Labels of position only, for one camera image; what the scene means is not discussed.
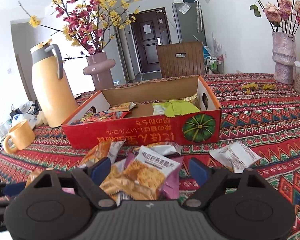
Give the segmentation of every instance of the wooden chair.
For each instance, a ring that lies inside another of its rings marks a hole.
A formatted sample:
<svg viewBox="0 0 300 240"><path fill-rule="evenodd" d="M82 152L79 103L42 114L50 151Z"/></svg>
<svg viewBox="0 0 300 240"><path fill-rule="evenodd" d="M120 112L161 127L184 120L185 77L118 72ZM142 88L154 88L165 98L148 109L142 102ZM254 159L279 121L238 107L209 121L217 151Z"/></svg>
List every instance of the wooden chair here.
<svg viewBox="0 0 300 240"><path fill-rule="evenodd" d="M205 74L202 42L157 46L163 78Z"/></svg>

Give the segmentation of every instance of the orange thermos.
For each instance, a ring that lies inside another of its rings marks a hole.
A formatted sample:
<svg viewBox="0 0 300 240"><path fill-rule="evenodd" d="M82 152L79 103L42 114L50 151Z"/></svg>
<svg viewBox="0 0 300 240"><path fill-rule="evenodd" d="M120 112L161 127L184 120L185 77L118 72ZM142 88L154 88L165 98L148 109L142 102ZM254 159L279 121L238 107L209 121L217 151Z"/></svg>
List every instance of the orange thermos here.
<svg viewBox="0 0 300 240"><path fill-rule="evenodd" d="M39 105L51 128L60 126L77 108L59 47L48 42L34 46L32 54L32 85Z"/></svg>

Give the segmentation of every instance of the cardboard box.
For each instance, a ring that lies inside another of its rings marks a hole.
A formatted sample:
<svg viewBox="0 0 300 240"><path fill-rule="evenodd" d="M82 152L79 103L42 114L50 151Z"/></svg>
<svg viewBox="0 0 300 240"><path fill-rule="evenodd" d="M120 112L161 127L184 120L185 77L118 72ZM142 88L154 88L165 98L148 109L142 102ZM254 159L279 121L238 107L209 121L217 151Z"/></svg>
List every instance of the cardboard box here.
<svg viewBox="0 0 300 240"><path fill-rule="evenodd" d="M201 112L172 118L152 115L152 103L183 99L196 92L196 106ZM81 119L90 108L100 112L126 102L134 102L138 107L123 119L70 125ZM203 78L195 76L98 91L68 117L61 127L73 148L91 149L100 141L124 138L126 146L162 141L174 141L179 145L217 142L220 121L220 103Z"/></svg>

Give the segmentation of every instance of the orange mug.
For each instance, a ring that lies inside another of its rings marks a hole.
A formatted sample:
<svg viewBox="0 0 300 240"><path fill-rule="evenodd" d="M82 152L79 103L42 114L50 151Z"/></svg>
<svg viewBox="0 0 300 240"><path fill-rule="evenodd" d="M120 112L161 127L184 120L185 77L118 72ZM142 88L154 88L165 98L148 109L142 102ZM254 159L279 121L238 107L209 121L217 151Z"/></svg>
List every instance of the orange mug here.
<svg viewBox="0 0 300 240"><path fill-rule="evenodd" d="M12 139L15 147L11 148L8 145L9 139ZM22 120L9 130L3 141L3 149L6 153L13 154L17 150L23 150L28 147L35 139L35 134L31 129L28 120Z"/></svg>

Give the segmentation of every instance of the textured vase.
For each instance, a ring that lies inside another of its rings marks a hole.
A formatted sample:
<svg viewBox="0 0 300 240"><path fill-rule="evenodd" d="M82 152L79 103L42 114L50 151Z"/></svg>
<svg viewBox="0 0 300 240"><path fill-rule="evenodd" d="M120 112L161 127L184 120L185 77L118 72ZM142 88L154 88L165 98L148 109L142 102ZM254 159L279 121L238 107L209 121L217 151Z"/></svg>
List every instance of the textured vase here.
<svg viewBox="0 0 300 240"><path fill-rule="evenodd" d="M91 75L96 91L114 88L110 68L115 66L114 59L108 59L105 52L87 57L88 66L83 69L85 75Z"/></svg>
<svg viewBox="0 0 300 240"><path fill-rule="evenodd" d="M297 59L296 38L292 35L275 32L273 37L273 56L276 63L274 79L286 85L293 84L293 67Z"/></svg>

